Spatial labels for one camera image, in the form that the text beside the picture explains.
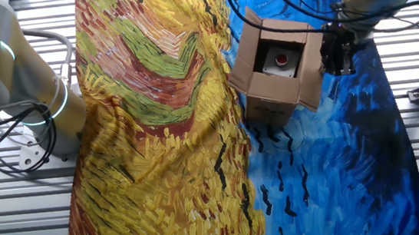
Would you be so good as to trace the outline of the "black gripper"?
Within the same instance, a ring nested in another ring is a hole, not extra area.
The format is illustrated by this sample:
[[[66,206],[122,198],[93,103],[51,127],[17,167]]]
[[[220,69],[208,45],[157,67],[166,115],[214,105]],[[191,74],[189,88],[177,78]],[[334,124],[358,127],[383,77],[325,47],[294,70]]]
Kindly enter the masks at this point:
[[[323,71],[334,76],[355,74],[353,58],[350,54],[344,55],[345,51],[342,48],[344,45],[352,44],[356,34],[340,22],[329,22],[321,29],[323,38],[320,52]]]

